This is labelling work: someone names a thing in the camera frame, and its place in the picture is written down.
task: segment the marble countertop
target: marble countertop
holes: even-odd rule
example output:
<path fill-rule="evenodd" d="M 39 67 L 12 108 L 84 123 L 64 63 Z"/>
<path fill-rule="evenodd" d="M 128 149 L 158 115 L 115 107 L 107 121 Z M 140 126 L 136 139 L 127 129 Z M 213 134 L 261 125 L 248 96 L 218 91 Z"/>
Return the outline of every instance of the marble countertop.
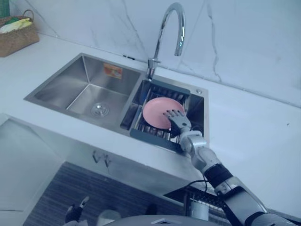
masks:
<path fill-rule="evenodd" d="M 79 53 L 147 68 L 142 62 L 40 34 L 40 42 L 0 59 L 0 113 L 187 181 L 199 179 L 186 157 L 23 100 Z M 160 67 L 156 74 L 207 89 L 210 147 L 268 208 L 301 217 L 300 108 Z"/>

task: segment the dish rack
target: dish rack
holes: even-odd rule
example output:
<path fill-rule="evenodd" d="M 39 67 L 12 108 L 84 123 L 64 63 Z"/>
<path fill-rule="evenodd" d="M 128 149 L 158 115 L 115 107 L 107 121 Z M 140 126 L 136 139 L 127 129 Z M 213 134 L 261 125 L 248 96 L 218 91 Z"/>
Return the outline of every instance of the dish rack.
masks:
<path fill-rule="evenodd" d="M 190 91 L 153 80 L 149 84 L 142 84 L 141 92 L 138 95 L 140 95 L 137 97 L 140 104 L 136 105 L 137 111 L 133 119 L 130 135 L 139 140 L 182 153 L 182 149 L 178 144 L 179 136 L 172 134 L 171 130 L 158 129 L 148 124 L 143 118 L 143 108 L 146 103 L 152 99 L 168 97 L 178 101 L 183 106 L 186 114 L 190 99 Z"/>

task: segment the floor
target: floor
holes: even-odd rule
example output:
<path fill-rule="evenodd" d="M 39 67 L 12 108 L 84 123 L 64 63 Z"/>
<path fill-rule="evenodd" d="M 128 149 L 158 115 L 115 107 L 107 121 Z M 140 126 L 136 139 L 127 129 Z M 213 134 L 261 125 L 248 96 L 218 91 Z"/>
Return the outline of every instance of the floor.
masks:
<path fill-rule="evenodd" d="M 24 226 L 62 226 L 68 207 L 73 203 L 79 205 L 87 195 L 90 196 L 90 201 L 84 208 L 81 219 L 87 219 L 89 226 L 96 225 L 97 217 L 103 210 L 116 210 L 124 218 L 145 214 L 152 203 L 158 206 L 158 214 L 183 214 L 181 206 L 66 162 Z"/>

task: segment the woven basket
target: woven basket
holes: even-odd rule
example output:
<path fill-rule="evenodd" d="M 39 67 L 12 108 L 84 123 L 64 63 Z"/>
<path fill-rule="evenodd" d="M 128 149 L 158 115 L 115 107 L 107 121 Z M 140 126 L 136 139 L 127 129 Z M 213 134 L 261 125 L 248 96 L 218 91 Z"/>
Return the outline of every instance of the woven basket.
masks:
<path fill-rule="evenodd" d="M 32 13 L 32 18 L 24 16 L 26 12 Z M 19 19 L 30 18 L 33 22 L 33 12 L 26 10 L 23 16 L 16 16 Z M 0 18 L 0 27 L 9 21 L 12 16 Z M 36 32 L 36 28 L 33 23 L 25 28 L 14 30 L 8 33 L 0 34 L 0 57 L 6 57 L 26 46 L 38 42 L 40 39 Z"/>

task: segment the drain strainer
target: drain strainer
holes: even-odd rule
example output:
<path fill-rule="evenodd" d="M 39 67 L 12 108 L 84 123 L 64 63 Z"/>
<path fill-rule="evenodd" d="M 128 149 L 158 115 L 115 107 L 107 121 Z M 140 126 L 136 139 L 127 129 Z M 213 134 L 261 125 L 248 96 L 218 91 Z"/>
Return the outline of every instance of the drain strainer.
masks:
<path fill-rule="evenodd" d="M 96 103 L 91 109 L 91 114 L 96 117 L 104 117 L 109 113 L 109 106 L 105 103 Z"/>

